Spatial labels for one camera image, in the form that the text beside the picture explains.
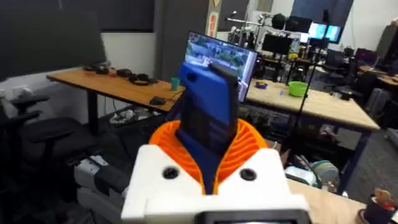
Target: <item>wooden desk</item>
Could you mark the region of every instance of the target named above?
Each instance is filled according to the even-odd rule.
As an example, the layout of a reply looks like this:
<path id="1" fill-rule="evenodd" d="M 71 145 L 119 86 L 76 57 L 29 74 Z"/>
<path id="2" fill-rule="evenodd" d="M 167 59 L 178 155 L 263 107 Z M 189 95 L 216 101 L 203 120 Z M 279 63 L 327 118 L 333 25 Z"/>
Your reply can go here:
<path id="1" fill-rule="evenodd" d="M 252 80 L 250 83 L 246 97 L 247 104 L 281 113 L 297 114 L 303 98 L 290 96 L 289 88 L 283 83 L 265 80 L 268 86 L 262 90 L 255 87 L 256 81 Z M 352 99 L 345 101 L 315 90 L 308 91 L 301 120 L 329 124 L 335 128 L 345 128 L 362 134 L 355 147 L 354 156 L 349 160 L 341 178 L 338 192 L 343 193 L 371 133 L 380 130 L 380 127 Z"/>
<path id="2" fill-rule="evenodd" d="M 380 71 L 380 70 L 375 69 L 375 68 L 372 69 L 372 67 L 367 66 L 367 65 L 362 65 L 362 66 L 359 67 L 359 69 L 362 72 L 373 72 L 373 73 L 377 73 L 377 74 L 381 74 L 381 75 L 387 75 L 387 72 L 383 72 L 383 71 Z"/>
<path id="3" fill-rule="evenodd" d="M 248 101 L 275 106 L 291 112 L 299 111 L 303 98 L 290 96 L 288 86 L 283 83 L 264 80 L 268 87 L 266 90 L 262 90 L 255 87 L 256 81 L 252 80 L 250 83 L 246 97 Z M 354 100 L 340 100 L 321 91 L 308 91 L 303 113 L 370 130 L 380 129 Z"/>
<path id="4" fill-rule="evenodd" d="M 66 85 L 81 88 L 87 91 L 88 97 L 88 121 L 90 131 L 98 133 L 98 105 L 97 94 L 114 98 L 126 103 L 135 104 L 152 110 L 167 112 L 174 105 L 181 94 L 176 94 L 184 88 L 180 86 L 178 91 L 171 91 L 171 83 L 159 81 L 153 85 L 138 86 L 133 85 L 125 78 L 111 77 L 109 75 L 88 75 L 83 70 L 56 73 L 47 76 L 49 80 L 64 83 Z M 154 97 L 162 97 L 167 100 L 165 105 L 150 105 L 150 100 Z"/>
<path id="5" fill-rule="evenodd" d="M 365 204 L 339 195 L 316 189 L 294 180 L 287 180 L 293 194 L 304 195 L 310 206 L 310 217 L 314 224 L 356 224 L 355 216 Z M 398 222 L 398 214 L 393 218 Z"/>
<path id="6" fill-rule="evenodd" d="M 391 85 L 391 86 L 398 86 L 398 80 L 396 79 L 396 77 L 395 78 L 390 77 L 389 75 L 387 75 L 386 72 L 380 71 L 378 69 L 371 70 L 371 67 L 367 66 L 367 65 L 360 66 L 359 69 L 362 72 L 371 72 L 371 73 L 378 74 L 379 75 L 378 79 L 380 81 L 382 81 L 383 83 L 385 83 L 385 84 L 388 84 L 388 85 Z"/>

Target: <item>blue object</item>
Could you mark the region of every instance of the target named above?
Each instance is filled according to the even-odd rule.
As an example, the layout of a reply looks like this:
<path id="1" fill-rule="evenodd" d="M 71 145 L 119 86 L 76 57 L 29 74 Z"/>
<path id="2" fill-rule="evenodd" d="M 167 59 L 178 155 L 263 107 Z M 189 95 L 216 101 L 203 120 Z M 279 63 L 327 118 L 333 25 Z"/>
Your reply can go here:
<path id="1" fill-rule="evenodd" d="M 263 83 L 261 84 L 260 82 L 256 82 L 256 87 L 265 90 L 267 88 L 268 84 Z"/>
<path id="2" fill-rule="evenodd" d="M 184 62 L 180 79 L 185 86 L 177 137 L 202 171 L 206 194 L 238 125 L 238 79 L 232 70 Z"/>

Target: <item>black office chair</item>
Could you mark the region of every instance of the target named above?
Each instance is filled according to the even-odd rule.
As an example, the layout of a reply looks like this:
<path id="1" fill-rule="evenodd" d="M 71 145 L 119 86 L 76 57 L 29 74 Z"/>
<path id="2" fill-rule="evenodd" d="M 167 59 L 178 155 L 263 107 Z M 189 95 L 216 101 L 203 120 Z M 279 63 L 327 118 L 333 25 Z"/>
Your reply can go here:
<path id="1" fill-rule="evenodd" d="M 97 150 L 96 139 L 78 121 L 71 118 L 52 118 L 32 123 L 40 111 L 27 112 L 28 107 L 46 101 L 46 96 L 35 96 L 11 101 L 18 115 L 8 118 L 0 103 L 0 130 L 6 134 L 9 149 L 2 151 L 2 164 L 11 167 L 14 177 L 30 176 L 39 180 L 54 172 L 59 165 L 74 162 Z"/>
<path id="2" fill-rule="evenodd" d="M 328 74 L 326 75 L 326 78 L 325 78 L 326 83 L 328 83 L 330 81 L 331 75 L 333 73 L 342 75 L 342 73 L 346 71 L 344 68 L 341 67 L 344 63 L 344 56 L 345 56 L 344 52 L 339 52 L 336 50 L 328 49 L 328 54 L 326 56 L 326 63 L 324 65 L 322 65 L 322 68 L 328 72 Z"/>
<path id="3" fill-rule="evenodd" d="M 377 83 L 375 73 L 366 72 L 358 77 L 351 85 L 339 86 L 335 88 L 338 93 L 352 92 L 353 99 L 357 104 L 364 107 Z"/>
<path id="4" fill-rule="evenodd" d="M 348 63 L 347 74 L 344 79 L 338 81 L 336 85 L 332 86 L 332 90 L 335 91 L 339 86 L 351 86 L 354 84 L 355 80 L 358 78 L 358 61 L 351 57 Z"/>

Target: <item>black pole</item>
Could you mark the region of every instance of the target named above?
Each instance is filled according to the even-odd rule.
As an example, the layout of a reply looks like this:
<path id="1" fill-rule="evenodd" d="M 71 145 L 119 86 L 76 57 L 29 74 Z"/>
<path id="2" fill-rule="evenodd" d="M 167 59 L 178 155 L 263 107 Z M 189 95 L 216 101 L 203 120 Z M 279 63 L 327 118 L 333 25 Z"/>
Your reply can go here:
<path id="1" fill-rule="evenodd" d="M 321 43 L 320 43 L 320 46 L 319 46 L 319 49 L 318 49 L 318 53 L 317 53 L 316 56 L 315 56 L 315 63 L 314 63 L 313 68 L 312 68 L 312 72 L 311 72 L 311 75 L 310 75 L 310 79 L 309 79 L 309 81 L 308 81 L 307 88 L 305 89 L 305 93 L 304 93 L 304 97 L 303 97 L 303 100 L 302 100 L 301 105 L 300 105 L 300 109 L 299 109 L 298 112 L 297 112 L 297 116 L 296 116 L 296 120 L 294 121 L 293 128 L 292 128 L 292 130 L 291 130 L 289 136 L 288 136 L 287 139 L 286 139 L 286 140 L 287 140 L 287 143 L 285 143 L 284 145 L 282 145 L 282 148 L 281 148 L 281 150 L 280 150 L 280 153 L 281 153 L 281 154 L 283 154 L 283 153 L 285 153 L 287 150 L 289 150 L 289 148 L 290 148 L 290 142 L 295 138 L 296 129 L 297 129 L 299 120 L 300 120 L 300 118 L 301 118 L 301 116 L 302 116 L 302 113 L 303 113 L 303 107 L 304 107 L 305 100 L 308 98 L 308 90 L 310 89 L 310 85 L 311 85 L 311 82 L 312 82 L 312 78 L 313 78 L 313 75 L 314 75 L 314 73 L 315 73 L 315 69 L 316 69 L 316 67 L 317 67 L 317 65 L 318 65 L 318 62 L 319 62 L 319 58 L 320 58 L 320 54 L 321 54 L 322 47 L 325 45 L 325 44 L 324 44 L 325 41 L 329 41 L 328 38 L 326 37 L 327 32 L 328 32 L 328 29 L 329 29 L 329 26 L 330 26 L 329 13 L 328 13 L 327 10 L 324 10 L 324 11 L 323 11 L 323 21 L 326 23 L 326 29 L 325 29 L 325 32 L 323 33 L 323 38 L 322 38 L 322 40 L 321 40 Z"/>

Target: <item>computer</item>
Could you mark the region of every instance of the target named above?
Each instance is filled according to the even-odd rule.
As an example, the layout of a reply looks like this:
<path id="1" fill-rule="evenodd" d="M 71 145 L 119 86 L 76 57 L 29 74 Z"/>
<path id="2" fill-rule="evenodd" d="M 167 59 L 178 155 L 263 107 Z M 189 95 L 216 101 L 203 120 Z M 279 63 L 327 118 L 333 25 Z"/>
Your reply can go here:
<path id="1" fill-rule="evenodd" d="M 2 8 L 0 15 L 3 79 L 106 61 L 94 14 Z"/>
<path id="2" fill-rule="evenodd" d="M 356 50 L 355 58 L 360 63 L 369 65 L 372 68 L 374 68 L 377 65 L 378 60 L 379 60 L 379 56 L 376 52 L 374 52 L 372 50 L 368 50 L 368 49 L 361 49 L 361 48 L 358 48 Z"/>
<path id="3" fill-rule="evenodd" d="M 306 43 L 308 43 L 309 38 L 310 38 L 310 34 L 301 34 L 301 36 L 300 36 L 300 43 L 301 43 L 301 44 L 306 44 Z"/>
<path id="4" fill-rule="evenodd" d="M 262 44 L 262 50 L 281 55 L 288 55 L 292 41 L 293 39 L 288 37 L 266 34 L 264 43 Z"/>
<path id="5" fill-rule="evenodd" d="M 185 61 L 203 67 L 217 63 L 234 70 L 238 76 L 238 99 L 243 102 L 248 93 L 257 54 L 253 50 L 190 31 Z"/>
<path id="6" fill-rule="evenodd" d="M 285 30 L 292 32 L 308 33 L 312 24 L 311 19 L 290 16 L 286 21 Z"/>
<path id="7" fill-rule="evenodd" d="M 325 24 L 317 24 L 313 23 L 310 27 L 310 38 L 312 39 L 322 39 L 325 34 L 326 25 Z M 328 32 L 326 33 L 326 37 L 329 39 L 331 43 L 337 43 L 339 41 L 341 32 L 341 27 L 338 26 L 329 26 Z"/>

